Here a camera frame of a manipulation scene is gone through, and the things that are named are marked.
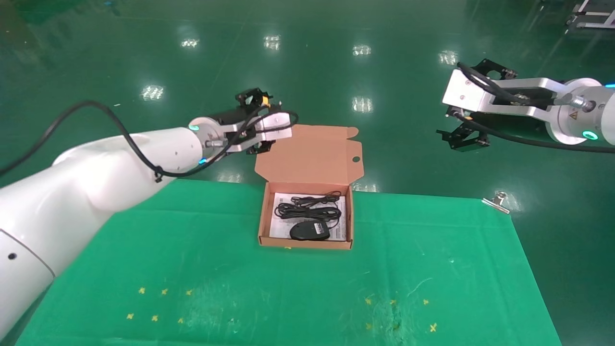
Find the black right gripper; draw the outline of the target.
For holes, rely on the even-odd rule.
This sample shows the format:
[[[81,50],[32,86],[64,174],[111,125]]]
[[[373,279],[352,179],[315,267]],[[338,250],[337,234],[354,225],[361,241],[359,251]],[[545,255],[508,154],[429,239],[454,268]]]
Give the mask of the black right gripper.
[[[490,77],[490,73],[499,75],[498,80],[516,79],[518,73],[515,70],[489,59],[483,59],[474,66],[474,70],[483,76]],[[449,115],[459,114],[470,117],[470,120],[492,130],[507,135],[547,135],[546,124],[532,117],[519,115],[493,114],[485,112],[465,112],[461,108],[450,108]],[[459,152],[474,151],[490,146],[488,134],[478,131],[465,123],[459,125],[452,132],[437,130],[441,140],[446,142],[450,149]]]

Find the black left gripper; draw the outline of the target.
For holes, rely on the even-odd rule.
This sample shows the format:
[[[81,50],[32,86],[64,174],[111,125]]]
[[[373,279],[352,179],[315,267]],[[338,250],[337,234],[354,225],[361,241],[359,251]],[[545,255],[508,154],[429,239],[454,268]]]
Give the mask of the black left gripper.
[[[270,95],[260,88],[250,88],[240,92],[235,95],[235,100],[239,102],[240,107],[216,112],[211,115],[211,120],[219,126],[240,124],[255,118],[263,110],[263,105],[270,107]],[[250,146],[246,149],[246,154],[259,155],[270,151],[275,140],[251,139],[248,144]]]

